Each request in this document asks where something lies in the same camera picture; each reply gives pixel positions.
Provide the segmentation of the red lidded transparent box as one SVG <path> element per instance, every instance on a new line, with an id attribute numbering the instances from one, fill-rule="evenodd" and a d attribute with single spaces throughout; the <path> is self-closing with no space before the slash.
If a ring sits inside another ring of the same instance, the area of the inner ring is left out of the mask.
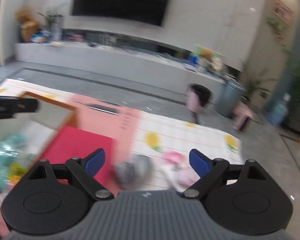
<path id="1" fill-rule="evenodd" d="M 71 157 L 84 158 L 98 148 L 105 151 L 105 163 L 94 178 L 113 194 L 118 189 L 112 178 L 112 161 L 115 140 L 103 135 L 84 131 L 79 128 L 64 126 L 50 143 L 41 158 L 52 164 L 61 164 Z"/>

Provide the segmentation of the grey metal trash can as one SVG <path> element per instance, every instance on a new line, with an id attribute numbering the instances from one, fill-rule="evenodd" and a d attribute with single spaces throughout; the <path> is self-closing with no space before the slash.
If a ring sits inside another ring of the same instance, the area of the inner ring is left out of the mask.
<path id="1" fill-rule="evenodd" d="M 240 83 L 235 80 L 226 81 L 222 93 L 215 104 L 216 112 L 224 117 L 230 118 L 244 93 L 245 88 Z"/>

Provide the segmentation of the pink trash bin black liner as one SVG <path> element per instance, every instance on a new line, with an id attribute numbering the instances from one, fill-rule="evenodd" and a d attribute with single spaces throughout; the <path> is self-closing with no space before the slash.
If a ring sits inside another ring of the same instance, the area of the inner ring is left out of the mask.
<path id="1" fill-rule="evenodd" d="M 192 113 L 198 113 L 211 98 L 211 91 L 198 84 L 190 84 L 187 90 L 186 107 Z"/>

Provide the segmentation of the framed wall picture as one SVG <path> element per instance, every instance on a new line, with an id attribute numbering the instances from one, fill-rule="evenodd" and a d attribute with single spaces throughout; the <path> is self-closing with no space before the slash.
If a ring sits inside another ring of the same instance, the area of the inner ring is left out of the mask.
<path id="1" fill-rule="evenodd" d="M 294 12 L 281 0 L 273 0 L 272 12 L 286 25 L 290 26 L 292 24 Z"/>

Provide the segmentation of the orange cardboard storage box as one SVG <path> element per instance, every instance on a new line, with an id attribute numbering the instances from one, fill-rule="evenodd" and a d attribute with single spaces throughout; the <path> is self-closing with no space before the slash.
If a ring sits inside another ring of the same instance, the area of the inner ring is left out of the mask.
<path id="1" fill-rule="evenodd" d="M 18 159 L 20 164 L 30 168 L 48 148 L 63 126 L 77 126 L 77 108 L 55 99 L 49 99 L 33 92 L 24 92 L 22 98 L 37 99 L 38 111 L 18 113 L 13 119 L 0 120 L 0 142 L 11 135 L 21 134 L 25 146 Z"/>

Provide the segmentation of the golden brown vase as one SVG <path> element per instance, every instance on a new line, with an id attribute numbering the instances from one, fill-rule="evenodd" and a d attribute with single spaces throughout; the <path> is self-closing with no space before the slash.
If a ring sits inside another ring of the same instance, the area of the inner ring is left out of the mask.
<path id="1" fill-rule="evenodd" d="M 20 25 L 20 34 L 24 42 L 30 42 L 31 36 L 38 33 L 39 23 L 38 21 L 31 20 L 25 21 Z"/>

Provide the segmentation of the lemon print checkered tablecloth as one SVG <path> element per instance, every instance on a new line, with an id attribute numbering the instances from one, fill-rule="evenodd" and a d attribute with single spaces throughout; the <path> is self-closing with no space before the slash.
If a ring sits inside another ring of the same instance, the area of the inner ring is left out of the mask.
<path id="1" fill-rule="evenodd" d="M 12 79 L 6 80 L 0 87 L 1 96 L 20 96 L 26 91 L 64 103 L 73 94 Z M 161 170 L 162 165 L 169 164 L 162 158 L 165 151 L 175 151 L 182 154 L 184 161 L 180 163 L 180 166 L 189 166 L 189 152 L 193 148 L 210 159 L 223 158 L 232 164 L 242 164 L 240 140 L 232 137 L 235 148 L 231 149 L 226 143 L 228 137 L 230 137 L 228 133 L 218 129 L 141 111 L 129 158 L 133 154 L 146 155 L 151 157 L 153 167 L 150 178 L 139 189 L 170 188 Z"/>

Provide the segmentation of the blue water jug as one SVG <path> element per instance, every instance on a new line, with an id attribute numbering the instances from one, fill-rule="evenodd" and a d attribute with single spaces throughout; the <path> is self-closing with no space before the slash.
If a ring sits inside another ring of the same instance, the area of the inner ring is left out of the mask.
<path id="1" fill-rule="evenodd" d="M 274 125 L 279 126 L 283 122 L 284 118 L 288 114 L 288 103 L 290 95 L 285 93 L 283 98 L 278 100 L 271 112 L 268 115 L 268 121 Z"/>

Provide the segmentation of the tall floor plant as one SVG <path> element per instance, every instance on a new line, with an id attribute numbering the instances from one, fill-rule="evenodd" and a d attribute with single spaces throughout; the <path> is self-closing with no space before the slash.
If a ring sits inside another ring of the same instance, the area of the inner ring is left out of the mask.
<path id="1" fill-rule="evenodd" d="M 269 92 L 269 89 L 263 86 L 265 83 L 275 82 L 278 81 L 278 79 L 274 77 L 264 77 L 269 72 L 268 68 L 256 71 L 251 69 L 247 62 L 242 62 L 242 64 L 243 69 L 239 76 L 239 81 L 245 89 L 243 97 L 250 103 L 257 92 Z"/>

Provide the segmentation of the green potted plant on shelf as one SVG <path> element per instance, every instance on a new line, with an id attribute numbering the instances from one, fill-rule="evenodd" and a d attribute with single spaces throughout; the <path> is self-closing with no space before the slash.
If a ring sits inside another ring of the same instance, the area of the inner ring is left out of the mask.
<path id="1" fill-rule="evenodd" d="M 47 43 L 60 41 L 62 38 L 62 22 L 63 15 L 61 9 L 63 9 L 67 3 L 61 3 L 56 7 L 47 7 L 45 13 L 38 12 L 38 15 L 42 16 L 45 21 L 45 33 L 47 34 Z"/>

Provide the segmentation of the pink feather tassel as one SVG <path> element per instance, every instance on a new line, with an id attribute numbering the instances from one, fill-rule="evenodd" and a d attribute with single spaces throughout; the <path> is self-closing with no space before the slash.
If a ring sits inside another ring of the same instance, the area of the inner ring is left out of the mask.
<path id="1" fill-rule="evenodd" d="M 184 161 L 184 156 L 175 151 L 165 151 L 162 158 L 170 164 L 179 164 Z"/>

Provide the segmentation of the teddy bear on shelf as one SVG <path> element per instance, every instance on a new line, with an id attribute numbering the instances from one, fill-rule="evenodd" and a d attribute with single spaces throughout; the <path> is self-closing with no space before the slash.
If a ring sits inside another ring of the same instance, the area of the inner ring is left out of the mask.
<path id="1" fill-rule="evenodd" d="M 212 56 L 213 56 L 213 51 L 207 49 L 207 48 L 202 48 L 199 53 L 198 53 L 199 57 L 201 59 L 205 59 L 207 61 L 210 61 Z"/>

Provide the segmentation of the teal plush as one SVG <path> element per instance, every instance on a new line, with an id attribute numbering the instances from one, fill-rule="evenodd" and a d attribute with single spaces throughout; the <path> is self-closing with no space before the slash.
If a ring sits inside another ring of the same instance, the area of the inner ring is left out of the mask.
<path id="1" fill-rule="evenodd" d="M 16 184 L 29 169 L 33 154 L 24 134 L 10 135 L 0 141 L 0 192 Z"/>

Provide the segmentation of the grey silver cloth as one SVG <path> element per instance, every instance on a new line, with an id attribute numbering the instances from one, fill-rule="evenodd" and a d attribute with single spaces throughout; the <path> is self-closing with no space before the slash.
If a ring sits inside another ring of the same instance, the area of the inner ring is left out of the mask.
<path id="1" fill-rule="evenodd" d="M 124 190 L 135 190 L 150 176 L 153 163 L 151 157 L 133 154 L 127 161 L 113 165 L 114 178 Z"/>

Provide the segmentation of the pink patterned fabric pouch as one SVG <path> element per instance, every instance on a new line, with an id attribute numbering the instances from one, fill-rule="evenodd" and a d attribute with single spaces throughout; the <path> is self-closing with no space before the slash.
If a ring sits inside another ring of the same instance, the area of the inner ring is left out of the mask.
<path id="1" fill-rule="evenodd" d="M 161 170 L 171 188 L 183 192 L 197 182 L 200 177 L 190 166 L 162 165 Z"/>

